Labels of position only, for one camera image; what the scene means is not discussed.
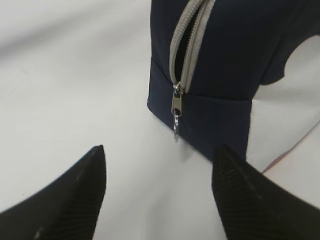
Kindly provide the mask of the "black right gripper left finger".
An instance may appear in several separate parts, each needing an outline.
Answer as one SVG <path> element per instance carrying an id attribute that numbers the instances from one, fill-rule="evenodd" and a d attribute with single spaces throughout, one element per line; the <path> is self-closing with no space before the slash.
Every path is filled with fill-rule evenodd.
<path id="1" fill-rule="evenodd" d="M 89 150 L 47 187 L 1 212 L 1 240 L 91 240 L 106 193 L 104 147 Z"/>

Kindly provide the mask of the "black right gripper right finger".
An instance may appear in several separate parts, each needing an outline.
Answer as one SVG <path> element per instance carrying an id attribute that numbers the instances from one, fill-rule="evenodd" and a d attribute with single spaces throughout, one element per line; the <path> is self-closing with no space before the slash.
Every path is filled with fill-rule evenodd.
<path id="1" fill-rule="evenodd" d="M 284 190 L 231 148 L 215 149 L 212 192 L 229 240 L 318 240 L 320 210 Z"/>

